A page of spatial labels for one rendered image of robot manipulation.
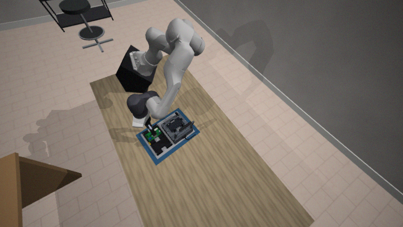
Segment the green circuit board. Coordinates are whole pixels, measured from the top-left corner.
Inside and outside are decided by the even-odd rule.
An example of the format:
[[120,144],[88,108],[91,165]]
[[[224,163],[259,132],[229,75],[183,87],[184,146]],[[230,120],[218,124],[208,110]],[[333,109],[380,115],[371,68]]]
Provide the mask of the green circuit board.
[[[157,138],[160,134],[161,134],[161,131],[158,129],[158,127],[156,127],[155,129],[155,132],[156,132],[156,134],[157,134],[157,136],[155,137],[155,138]],[[153,137],[153,135],[151,135],[152,133],[151,132],[149,132],[149,133],[147,133],[145,136],[146,136],[146,138],[149,140],[149,142],[151,141],[151,140],[153,140],[153,139],[155,139],[154,137]]]

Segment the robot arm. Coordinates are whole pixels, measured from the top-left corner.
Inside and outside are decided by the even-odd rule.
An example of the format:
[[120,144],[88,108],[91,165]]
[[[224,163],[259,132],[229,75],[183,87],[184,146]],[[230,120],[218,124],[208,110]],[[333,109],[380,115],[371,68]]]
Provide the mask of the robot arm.
[[129,53],[133,70],[143,76],[150,76],[163,58],[162,51],[167,53],[170,56],[163,67],[167,89],[162,99],[153,90],[132,94],[127,98],[127,106],[133,114],[132,126],[135,128],[144,128],[150,115],[157,120],[166,117],[181,88],[187,68],[194,56],[200,55],[205,49],[205,41],[188,19],[173,19],[165,33],[150,27],[145,38],[149,45],[148,51]]

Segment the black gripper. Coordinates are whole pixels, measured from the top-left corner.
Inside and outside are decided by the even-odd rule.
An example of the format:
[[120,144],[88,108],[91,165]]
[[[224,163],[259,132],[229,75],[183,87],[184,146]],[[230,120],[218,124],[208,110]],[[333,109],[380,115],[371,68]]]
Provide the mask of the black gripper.
[[147,129],[150,130],[151,135],[155,138],[155,137],[157,137],[157,133],[155,132],[154,128],[152,127],[150,121],[151,121],[151,117],[148,118],[148,120],[145,123],[145,126],[147,127]]

